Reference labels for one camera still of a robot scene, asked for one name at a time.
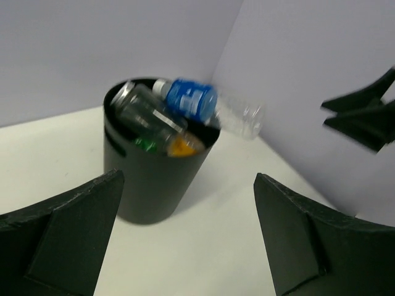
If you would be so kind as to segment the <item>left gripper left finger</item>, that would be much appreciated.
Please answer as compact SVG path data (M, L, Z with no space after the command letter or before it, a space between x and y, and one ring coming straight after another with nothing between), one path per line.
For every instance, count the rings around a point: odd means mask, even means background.
M112 170L1 215L1 295L93 295L124 184Z

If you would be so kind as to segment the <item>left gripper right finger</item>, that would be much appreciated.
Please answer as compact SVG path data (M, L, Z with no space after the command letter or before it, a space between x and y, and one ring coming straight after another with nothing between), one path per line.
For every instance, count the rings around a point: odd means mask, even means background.
M393 295L394 228L351 216L259 173L254 196L277 295Z

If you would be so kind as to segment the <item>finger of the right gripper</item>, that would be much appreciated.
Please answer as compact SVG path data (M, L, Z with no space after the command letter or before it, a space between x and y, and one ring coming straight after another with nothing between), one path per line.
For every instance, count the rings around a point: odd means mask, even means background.
M387 111L394 113L394 101L388 104L382 101L384 94L393 83L394 66L368 86L339 97L325 100L320 107L332 112L344 113L362 110L368 107L386 106Z
M374 152L394 142L394 107L339 113L327 118L323 124Z

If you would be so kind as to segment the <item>clear bottle blue label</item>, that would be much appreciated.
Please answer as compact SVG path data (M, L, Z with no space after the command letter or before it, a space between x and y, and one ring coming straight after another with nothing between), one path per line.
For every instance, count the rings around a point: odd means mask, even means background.
M158 79L152 92L174 112L243 139L255 139L262 129L264 108L261 105L212 84L183 78Z

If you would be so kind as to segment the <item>green plastic bottle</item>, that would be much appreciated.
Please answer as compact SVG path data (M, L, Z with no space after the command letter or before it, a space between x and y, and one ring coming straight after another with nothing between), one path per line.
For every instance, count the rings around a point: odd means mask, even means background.
M150 139L136 138L133 142L136 147L139 147L145 152L156 153L158 150L157 144Z

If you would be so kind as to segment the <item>orange juice bottle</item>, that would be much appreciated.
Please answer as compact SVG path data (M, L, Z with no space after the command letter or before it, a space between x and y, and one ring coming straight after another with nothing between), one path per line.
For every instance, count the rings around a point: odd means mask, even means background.
M197 137L186 134L185 137L175 138L167 148L170 157L189 157L206 149L203 142Z

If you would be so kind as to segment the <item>clear plastic cup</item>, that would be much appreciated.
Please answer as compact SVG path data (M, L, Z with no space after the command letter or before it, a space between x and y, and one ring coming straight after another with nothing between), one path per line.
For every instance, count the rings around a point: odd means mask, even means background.
M143 84L128 80L110 102L116 119L139 137L169 145L184 133L186 120L172 112Z

